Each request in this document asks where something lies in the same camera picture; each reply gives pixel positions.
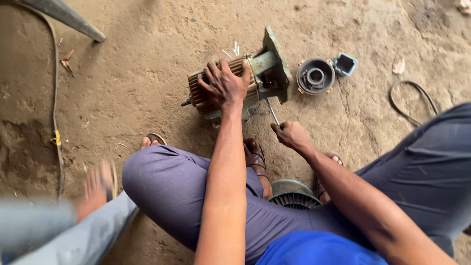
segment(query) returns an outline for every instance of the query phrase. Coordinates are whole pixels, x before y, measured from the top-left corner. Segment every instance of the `debris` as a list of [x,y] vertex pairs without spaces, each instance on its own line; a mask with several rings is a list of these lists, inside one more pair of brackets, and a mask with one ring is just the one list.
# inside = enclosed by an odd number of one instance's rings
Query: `debris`
[[69,66],[69,59],[72,56],[73,52],[74,50],[72,49],[69,53],[67,53],[64,57],[62,57],[62,59],[60,59],[60,62],[64,66],[64,68],[67,70],[67,72],[69,72],[72,75],[72,77],[75,77]]
[[471,15],[471,0],[456,0],[455,6],[465,15]]
[[118,147],[119,147],[120,145],[122,145],[122,146],[124,146],[124,147],[127,147],[127,146],[125,146],[124,144],[122,144],[122,143],[119,142],[119,143],[116,145],[115,150],[118,149]]
[[401,75],[406,69],[406,62],[404,58],[394,61],[392,64],[392,72],[396,75]]
[[222,50],[225,54],[227,54],[227,56],[229,56],[230,58],[232,58],[232,56],[230,56],[225,50]]

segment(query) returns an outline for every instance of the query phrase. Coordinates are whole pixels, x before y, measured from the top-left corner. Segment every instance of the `dirt floor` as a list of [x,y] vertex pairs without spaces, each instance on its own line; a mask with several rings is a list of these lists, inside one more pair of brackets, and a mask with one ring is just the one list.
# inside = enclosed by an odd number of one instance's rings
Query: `dirt floor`
[[[300,121],[322,150],[338,153],[359,169],[394,147],[414,127],[388,102],[398,80],[391,73],[404,58],[405,79],[420,83],[440,110],[471,100],[471,17],[453,0],[188,1],[70,0],[105,35],[103,43],[56,21],[61,66],[57,120],[65,160],[65,194],[82,194],[84,174],[102,157],[119,171],[147,132],[170,145],[210,157],[217,131],[195,108],[182,108],[187,74],[209,59],[226,57],[234,40],[241,53],[261,48],[272,26],[294,76],[307,58],[333,59],[345,52],[358,59],[351,77],[313,97],[293,90],[292,100],[275,103],[278,118]],[[54,57],[47,27],[29,12],[0,6],[0,194],[55,196],[59,168],[52,137]],[[397,93],[403,108],[419,120],[433,116],[416,91]],[[294,151],[277,142],[272,117],[254,117],[244,137],[264,147],[272,179],[294,178],[312,185],[312,171]],[[471,238],[456,244],[460,264],[471,261]],[[145,216],[138,216],[104,264],[191,264],[193,253]]]

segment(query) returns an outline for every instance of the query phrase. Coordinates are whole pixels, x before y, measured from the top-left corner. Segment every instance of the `foot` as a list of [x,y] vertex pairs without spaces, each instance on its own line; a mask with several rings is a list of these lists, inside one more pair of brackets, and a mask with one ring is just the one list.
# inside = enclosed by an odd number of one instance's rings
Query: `foot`
[[268,200],[273,197],[273,190],[265,167],[265,156],[263,155],[259,142],[255,139],[245,139],[244,151],[245,164],[246,166],[250,166],[259,177],[263,186],[263,199]]
[[[342,162],[342,160],[340,159],[340,157],[338,155],[333,154],[333,153],[325,153],[325,155],[328,156],[333,161],[339,163],[339,165],[343,166],[343,162]],[[320,182],[319,178],[316,178],[316,183],[317,183],[317,196],[319,197],[319,200],[323,204],[330,201],[330,196],[325,191],[325,188],[322,185],[322,183]]]
[[101,161],[88,174],[83,182],[85,196],[76,207],[77,223],[80,223],[89,214],[100,209],[109,199],[113,189],[113,177],[111,166],[106,161]]
[[141,141],[141,149],[144,149],[148,146],[151,146],[151,145],[159,145],[159,142],[157,140],[154,140],[152,143],[150,142],[150,139],[148,137],[144,137],[142,138],[142,141]]

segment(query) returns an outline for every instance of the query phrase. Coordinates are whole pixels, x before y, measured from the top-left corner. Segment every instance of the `person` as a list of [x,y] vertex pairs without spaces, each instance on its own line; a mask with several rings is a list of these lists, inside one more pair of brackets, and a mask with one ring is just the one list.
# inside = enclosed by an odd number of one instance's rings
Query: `person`
[[79,203],[66,199],[0,200],[4,265],[96,265],[138,212],[116,174],[101,161],[87,174]]
[[124,190],[169,235],[195,251],[195,264],[455,264],[453,241],[471,221],[471,104],[456,106],[351,172],[327,156],[298,122],[272,125],[321,182],[310,210],[268,202],[266,159],[243,141],[250,79],[208,63],[199,85],[221,110],[211,159],[145,137],[125,162]]

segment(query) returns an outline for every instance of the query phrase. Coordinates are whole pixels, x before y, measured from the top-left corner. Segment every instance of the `electrical wire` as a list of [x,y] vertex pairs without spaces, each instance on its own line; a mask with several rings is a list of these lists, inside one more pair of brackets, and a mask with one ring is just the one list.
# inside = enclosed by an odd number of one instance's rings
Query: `electrical wire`
[[57,47],[57,40],[56,40],[56,32],[54,31],[54,28],[52,27],[51,23],[48,21],[48,19],[40,12],[32,9],[29,6],[26,6],[18,1],[15,0],[0,0],[0,3],[5,3],[5,4],[13,4],[17,6],[21,6],[22,8],[25,8],[29,11],[31,11],[34,15],[36,15],[39,19],[43,20],[52,35],[52,41],[54,43],[54,53],[55,53],[55,61],[56,63],[54,64],[55,68],[55,73],[54,73],[54,107],[52,109],[52,122],[54,124],[54,134],[55,138],[51,139],[54,140],[55,145],[57,146],[57,156],[59,159],[59,168],[60,168],[60,182],[59,182],[59,194],[58,197],[59,199],[62,198],[62,195],[64,194],[64,187],[65,187],[65,169],[64,169],[64,159],[62,158],[62,145],[60,142],[60,134],[59,130],[57,127],[57,121],[56,121],[56,101],[57,101],[57,76],[58,76],[58,71],[59,71],[59,48]]
[[435,112],[436,115],[438,115],[438,111],[437,111],[437,107],[435,106],[435,103],[433,103],[433,100],[432,98],[430,97],[430,95],[423,89],[423,87],[421,87],[419,84],[417,84],[416,82],[414,81],[410,81],[410,80],[400,80],[398,82],[396,82],[394,85],[391,86],[390,90],[389,90],[389,100],[391,102],[391,105],[392,107],[397,111],[399,112],[399,114],[401,114],[402,116],[404,116],[406,119],[408,119],[409,121],[413,122],[413,123],[416,123],[418,126],[422,125],[422,123],[420,123],[419,121],[417,121],[416,119],[412,118],[411,116],[407,115],[404,111],[402,111],[398,106],[397,104],[395,103],[393,97],[392,97],[392,93],[393,91],[400,85],[400,84],[403,84],[403,83],[408,83],[410,85],[412,85],[413,87],[415,87],[415,89],[417,89],[420,92],[424,93],[424,95],[427,97],[427,99],[429,100],[430,102],[430,105],[432,106],[432,109],[433,111]]

